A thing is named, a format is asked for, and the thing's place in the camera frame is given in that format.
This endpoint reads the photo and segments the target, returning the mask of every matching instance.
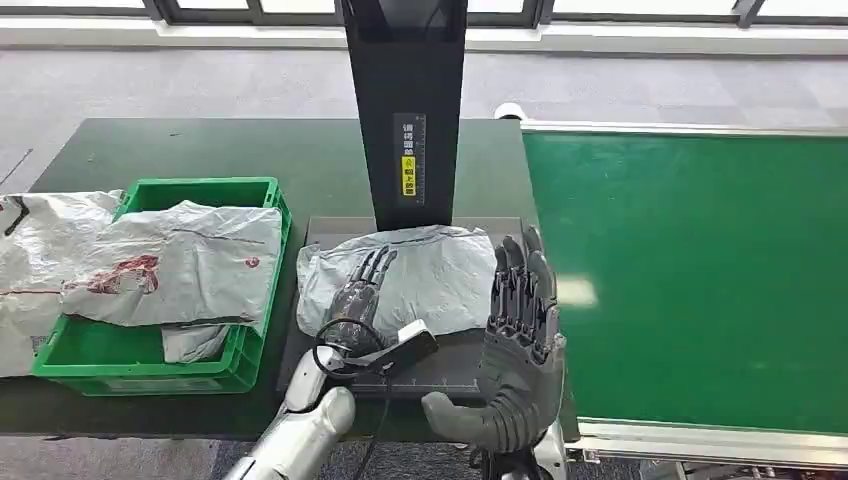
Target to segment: white plastic bag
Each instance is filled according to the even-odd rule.
[[[336,291],[369,252],[383,245],[398,256],[380,290],[377,330],[392,334],[418,319],[435,335],[486,325],[496,264],[492,243],[479,228],[437,225],[373,233],[326,251],[303,247],[297,259],[301,331],[318,333]]]
[[[121,191],[0,196],[0,377],[29,375],[59,316],[79,253],[112,221]],[[20,217],[20,203],[29,211]]]
[[[209,327],[162,327],[162,348],[166,363],[191,363],[218,353],[229,325]]]
[[[278,209],[184,201],[123,215],[84,249],[86,265],[62,289],[62,311],[123,326],[253,326],[280,254]]]

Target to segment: floor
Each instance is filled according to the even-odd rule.
[[[549,120],[848,127],[843,61],[469,54],[464,82],[463,117],[489,117],[500,103],[515,101],[531,117]],[[87,117],[356,114],[344,51],[0,51],[0,193],[27,190]],[[0,480],[217,479],[248,448],[202,440],[5,437]],[[361,448],[340,448],[322,477],[350,476]],[[400,451],[404,463],[395,470]],[[444,444],[387,445],[368,473],[474,478],[463,466],[466,456]],[[421,465],[438,459],[446,470],[410,467],[410,457]],[[572,478],[637,478],[637,469],[633,462],[581,466]]]

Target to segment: green plastic crate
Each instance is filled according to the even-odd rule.
[[[124,195],[115,219],[127,212],[164,210],[191,200],[213,207],[277,207],[283,214],[282,246],[261,334],[232,326],[220,354],[189,364],[165,363],[158,325],[120,327],[62,315],[33,363],[33,374],[84,395],[241,393],[256,383],[265,331],[280,276],[291,213],[270,177],[148,179]]]

